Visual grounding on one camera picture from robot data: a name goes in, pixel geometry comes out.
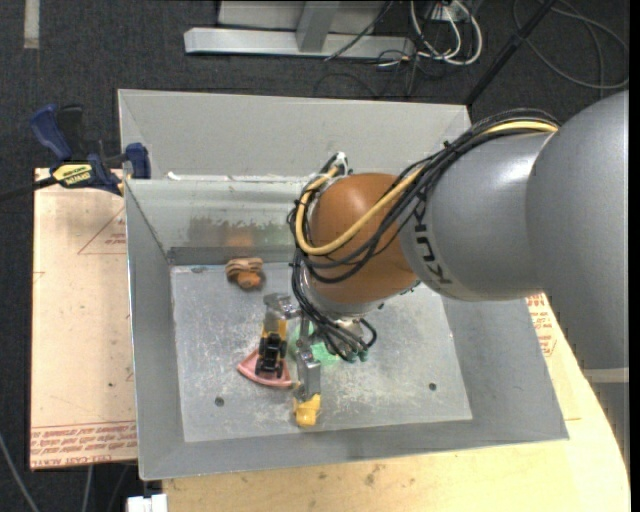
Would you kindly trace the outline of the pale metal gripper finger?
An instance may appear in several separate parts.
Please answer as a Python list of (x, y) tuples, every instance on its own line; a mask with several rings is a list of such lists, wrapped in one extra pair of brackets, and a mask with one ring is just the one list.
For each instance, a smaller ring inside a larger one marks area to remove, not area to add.
[(263, 325), (266, 331), (279, 331), (280, 323), (287, 322), (300, 315), (301, 309), (290, 295), (284, 293), (272, 293), (263, 297), (266, 307)]
[(311, 350), (301, 350), (297, 354), (299, 399), (311, 399), (321, 393), (321, 362)]

